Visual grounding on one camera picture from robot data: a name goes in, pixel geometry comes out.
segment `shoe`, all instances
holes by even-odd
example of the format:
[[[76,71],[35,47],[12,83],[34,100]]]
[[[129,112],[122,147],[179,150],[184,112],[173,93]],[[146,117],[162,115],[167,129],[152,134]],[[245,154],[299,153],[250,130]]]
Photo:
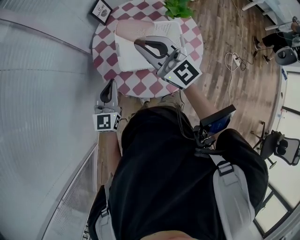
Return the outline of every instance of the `shoe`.
[[[269,64],[269,62],[271,62],[271,60],[268,59],[268,57],[266,55],[263,55],[262,57],[266,61],[267,64]]]
[[[257,40],[256,36],[253,36],[253,43],[254,43],[255,50],[260,49],[260,47],[258,46],[258,44],[260,43],[260,41]]]

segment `person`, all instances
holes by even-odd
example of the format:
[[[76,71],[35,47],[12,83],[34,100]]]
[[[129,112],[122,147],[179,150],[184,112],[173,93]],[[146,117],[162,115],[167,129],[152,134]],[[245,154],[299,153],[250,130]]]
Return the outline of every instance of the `person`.
[[[291,32],[275,32],[258,41],[256,36],[253,36],[253,43],[255,50],[260,50],[262,48],[273,48],[273,52],[270,56],[263,55],[263,59],[268,64],[276,56],[276,52],[283,47],[291,47],[295,34],[300,34],[300,26],[293,22],[291,25]]]
[[[200,119],[217,112],[196,85],[184,93]],[[117,135],[103,133],[107,169],[113,174],[108,206],[117,240],[225,239],[212,181],[216,166],[194,155],[192,127],[179,99],[178,93],[171,94],[158,106],[139,110],[122,133],[123,154]],[[227,129],[216,138],[223,158],[245,173],[257,214],[268,185],[266,163],[237,131]]]

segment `hand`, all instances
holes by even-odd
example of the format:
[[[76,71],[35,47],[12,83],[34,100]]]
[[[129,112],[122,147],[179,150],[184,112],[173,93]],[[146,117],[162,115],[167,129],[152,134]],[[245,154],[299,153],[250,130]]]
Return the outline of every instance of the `hand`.
[[[294,32],[297,32],[297,27],[299,25],[296,23],[296,22],[293,22],[292,25],[291,25],[291,29],[294,31]]]

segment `cable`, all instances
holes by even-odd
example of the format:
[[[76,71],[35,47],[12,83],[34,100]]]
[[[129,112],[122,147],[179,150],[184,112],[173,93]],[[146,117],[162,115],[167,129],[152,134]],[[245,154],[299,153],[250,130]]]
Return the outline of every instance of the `cable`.
[[[225,65],[226,65],[227,69],[231,72],[231,80],[230,80],[229,88],[228,88],[229,105],[231,104],[230,88],[231,88],[231,83],[232,83],[232,81],[233,81],[233,72],[234,72],[236,69],[239,68],[239,67],[236,67],[236,68],[233,70],[233,55],[236,54],[236,55],[238,56],[238,58],[240,58],[240,57],[242,56],[242,43],[243,43],[243,36],[244,36],[244,26],[243,26],[242,19],[241,19],[241,17],[240,17],[239,10],[238,10],[237,6],[235,5],[234,0],[232,0],[232,2],[233,2],[233,4],[234,4],[234,6],[235,6],[235,8],[236,8],[236,11],[237,11],[237,13],[238,13],[238,15],[239,15],[239,18],[240,18],[240,24],[241,24],[241,26],[242,26],[242,35],[241,35],[241,38],[240,38],[240,55],[238,55],[238,54],[235,53],[235,52],[234,52],[234,53],[228,52],[228,53],[225,55],[225,57],[224,57],[224,63],[225,63]],[[229,68],[229,67],[227,66],[227,64],[226,64],[226,57],[227,57],[228,55],[231,55],[231,68]]]
[[[182,98],[181,98],[181,90],[179,89],[179,97],[180,97],[180,101],[181,101],[181,111],[183,112],[183,108],[184,108],[184,105],[185,103],[182,101]]]
[[[177,105],[177,107],[176,107],[176,111],[177,111],[177,121],[178,121],[178,124],[179,124],[179,129],[180,129],[180,132],[181,132],[181,135],[183,136],[183,137],[185,137],[186,139],[188,139],[188,140],[193,140],[193,141],[195,141],[195,139],[194,138],[189,138],[189,137],[187,137],[185,134],[184,134],[184,130],[183,130],[183,124],[182,124],[182,111],[181,111],[181,107],[179,106],[179,105]]]
[[[231,104],[230,88],[231,88],[231,84],[232,84],[232,80],[233,80],[233,72],[239,68],[239,67],[236,67],[236,68],[233,70],[233,55],[236,54],[236,56],[237,56],[236,60],[237,60],[237,59],[240,59],[240,68],[241,68],[242,71],[245,71],[246,68],[247,68],[246,62],[248,62],[248,63],[251,64],[251,65],[254,64],[254,57],[255,57],[255,56],[253,57],[252,63],[249,62],[248,60],[242,59],[242,42],[243,42],[243,35],[244,35],[244,26],[243,26],[243,23],[242,23],[242,19],[241,19],[241,17],[240,17],[239,10],[238,10],[237,6],[235,5],[234,0],[232,0],[232,2],[233,2],[234,6],[235,6],[235,8],[236,8],[236,11],[237,11],[238,16],[239,16],[239,19],[240,19],[240,24],[241,24],[241,26],[242,26],[242,34],[241,34],[241,38],[240,38],[240,55],[238,55],[238,54],[235,53],[235,52],[234,52],[234,53],[228,52],[228,53],[225,55],[225,57],[224,57],[224,63],[225,63],[225,65],[226,65],[227,69],[231,72],[231,80],[230,80],[229,88],[228,88],[229,105]],[[256,51],[259,52],[259,51],[267,50],[267,49],[271,49],[271,48],[265,48],[265,49],[260,49],[260,50],[256,50]],[[231,57],[232,57],[232,59],[231,59],[231,67],[230,67],[230,68],[229,68],[228,65],[226,64],[226,57],[227,57],[228,55],[231,55]]]
[[[285,23],[279,25],[278,28],[277,28],[277,30],[276,30],[276,34],[277,34],[278,37],[280,37],[280,38],[284,38],[284,39],[289,40],[289,41],[292,41],[292,42],[300,43],[300,41],[297,41],[297,40],[291,40],[291,39],[288,39],[288,38],[286,38],[286,37],[282,37],[282,36],[280,36],[280,35],[278,34],[279,32],[283,32],[283,31],[278,31],[279,28],[280,28],[281,26],[283,26],[283,25],[285,25],[285,24],[292,23],[292,22],[293,22],[293,21],[291,21],[291,22],[285,22]]]

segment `power strip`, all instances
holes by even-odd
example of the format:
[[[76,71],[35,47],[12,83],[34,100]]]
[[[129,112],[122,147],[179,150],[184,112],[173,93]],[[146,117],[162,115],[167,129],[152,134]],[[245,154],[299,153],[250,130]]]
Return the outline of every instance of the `power strip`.
[[[240,57],[236,53],[232,54],[232,60],[235,62],[237,67],[240,66]]]

